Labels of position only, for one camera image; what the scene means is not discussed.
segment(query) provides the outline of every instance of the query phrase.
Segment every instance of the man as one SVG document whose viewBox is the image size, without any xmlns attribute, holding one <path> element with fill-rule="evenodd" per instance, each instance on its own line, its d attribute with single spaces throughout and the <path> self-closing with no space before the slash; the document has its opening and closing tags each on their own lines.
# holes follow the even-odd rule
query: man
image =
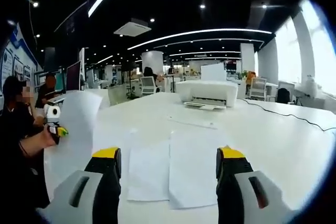
<svg viewBox="0 0 336 224">
<path fill-rule="evenodd" d="M 49 99 L 55 96 L 56 78 L 52 73 L 46 75 L 46 83 L 43 84 L 38 90 L 38 97 L 36 100 L 35 108 L 39 116 L 45 117 L 43 107 Z"/>
</svg>

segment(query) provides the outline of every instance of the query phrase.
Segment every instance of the hand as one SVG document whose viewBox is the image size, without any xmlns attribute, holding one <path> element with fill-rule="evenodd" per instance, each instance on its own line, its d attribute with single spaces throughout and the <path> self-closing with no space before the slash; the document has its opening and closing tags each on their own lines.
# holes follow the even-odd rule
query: hand
<svg viewBox="0 0 336 224">
<path fill-rule="evenodd" d="M 48 131 L 47 124 L 44 126 L 44 129 L 40 134 L 41 134 L 40 141 L 41 141 L 41 145 L 43 146 L 43 148 L 56 145 L 52 134 Z"/>
</svg>

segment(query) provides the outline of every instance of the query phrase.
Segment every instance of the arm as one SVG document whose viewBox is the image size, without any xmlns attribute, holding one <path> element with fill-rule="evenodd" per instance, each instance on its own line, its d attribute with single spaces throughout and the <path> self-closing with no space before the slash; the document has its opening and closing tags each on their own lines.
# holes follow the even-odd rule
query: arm
<svg viewBox="0 0 336 224">
<path fill-rule="evenodd" d="M 19 145 L 25 157 L 32 157 L 42 149 L 54 146 L 56 143 L 48 131 L 48 126 L 45 125 L 41 133 L 21 140 Z"/>
</svg>

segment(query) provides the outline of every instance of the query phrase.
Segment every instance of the ceiling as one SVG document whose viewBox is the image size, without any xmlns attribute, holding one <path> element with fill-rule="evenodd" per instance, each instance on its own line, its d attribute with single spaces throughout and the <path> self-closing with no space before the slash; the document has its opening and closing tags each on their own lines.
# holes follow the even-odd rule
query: ceiling
<svg viewBox="0 0 336 224">
<path fill-rule="evenodd" d="M 31 31 L 28 1 L 16 2 L 19 3 L 19 7 L 16 4 L 14 8 L 12 5 L 14 11 L 20 8 L 19 15 L 15 16 L 14 11 L 8 15 L 9 18 L 20 21 L 25 39 L 38 61 L 43 64 L 44 52 L 41 50 L 45 47 L 67 45 L 86 47 L 87 66 L 90 66 L 110 55 L 113 57 L 104 61 L 104 65 L 139 60 L 141 53 L 147 49 L 162 51 L 165 57 L 174 59 L 175 62 L 194 55 L 169 55 L 202 50 L 240 51 L 239 45 L 244 41 L 237 39 L 253 43 L 257 51 L 275 35 L 218 31 L 178 36 L 132 50 L 127 49 L 163 36 L 204 29 L 248 28 L 274 33 L 286 18 L 296 11 L 299 0 L 104 0 L 90 18 L 87 12 L 95 0 L 34 1 L 40 3 L 38 8 L 30 10 L 34 34 L 40 34 L 40 37 L 36 38 L 37 45 Z M 83 6 L 55 31 L 82 4 Z M 205 5 L 204 9 L 200 8 L 201 4 Z M 149 23 L 151 30 L 137 37 L 120 37 L 113 34 L 131 18 Z M 225 55 L 239 57 L 239 54 L 233 52 L 212 54 L 215 57 Z"/>
</svg>

